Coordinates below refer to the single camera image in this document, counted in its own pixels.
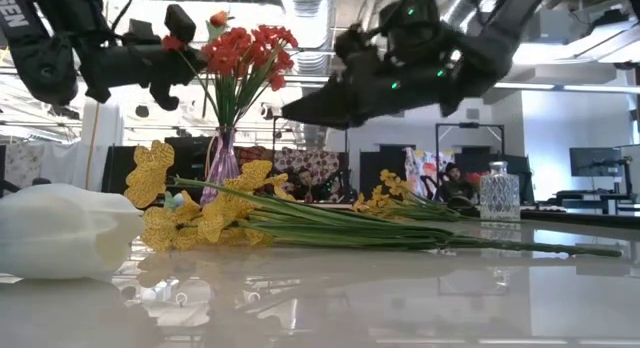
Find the man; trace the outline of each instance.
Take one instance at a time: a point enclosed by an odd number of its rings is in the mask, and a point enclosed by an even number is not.
[[[440,186],[440,197],[448,202],[454,197],[471,199],[473,197],[473,186],[469,182],[460,179],[460,169],[455,163],[448,163],[444,170],[445,181]]]

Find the glass jar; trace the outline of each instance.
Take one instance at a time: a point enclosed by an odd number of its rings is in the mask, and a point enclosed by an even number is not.
[[[520,180],[507,173],[507,162],[489,164],[480,181],[480,218],[520,220]]]

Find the white tulip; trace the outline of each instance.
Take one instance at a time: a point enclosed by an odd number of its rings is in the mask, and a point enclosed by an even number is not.
[[[10,194],[0,199],[0,273],[38,279],[113,273],[144,230],[141,216],[122,195],[67,184]]]

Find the ceiling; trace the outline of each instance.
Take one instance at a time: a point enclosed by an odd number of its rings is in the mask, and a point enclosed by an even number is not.
[[[167,34],[168,30],[164,27],[165,9],[167,5],[178,2],[198,25],[195,41],[203,42],[207,38],[204,22],[211,14],[225,10],[235,18],[230,21],[232,26],[253,27],[257,24],[269,24],[290,28],[303,48],[312,48],[309,52],[296,55],[297,67],[294,73],[300,76],[326,76],[330,69],[340,66],[338,60],[332,58],[330,53],[335,35],[356,20],[362,20],[364,25],[374,27],[377,24],[376,13],[392,1],[394,0],[135,0],[123,17],[117,33],[125,33],[129,18],[136,18],[151,22],[158,35]],[[547,0],[545,4],[553,6],[552,8],[580,4],[585,8],[606,1],[611,0]],[[105,0],[104,14],[107,20],[112,21],[125,3],[126,0]],[[439,0],[439,4],[444,10],[447,0]],[[0,113],[0,122],[14,123],[13,126],[0,125],[0,142],[20,138],[60,141],[76,139],[79,136],[81,122],[50,114],[50,107],[33,99],[15,76],[11,55],[5,51],[0,53],[0,59],[0,109],[3,111]],[[524,77],[523,74],[530,70],[531,67],[517,67],[511,77]],[[266,90],[241,121],[242,134],[238,141],[242,144],[270,143],[272,122],[262,118],[262,107],[282,106],[283,103],[295,100],[313,89],[304,84],[290,84],[275,93]],[[70,105],[80,116],[85,102],[84,90],[85,87],[81,84],[78,97]],[[191,127],[190,133],[193,135],[211,134],[217,123],[211,110],[202,117],[201,88],[196,85],[175,87],[172,94],[180,97],[180,108],[175,112],[165,112],[153,102],[146,90],[137,86],[112,89],[112,96],[126,112],[125,126],[129,128],[125,133],[127,144],[147,144],[153,139],[175,136],[178,127]],[[139,105],[149,107],[149,118],[142,119],[135,115],[135,108]],[[37,127],[27,127],[36,123]],[[323,142],[322,129],[285,121],[278,121],[277,127],[283,130],[282,138],[278,140],[279,146],[308,146]]]

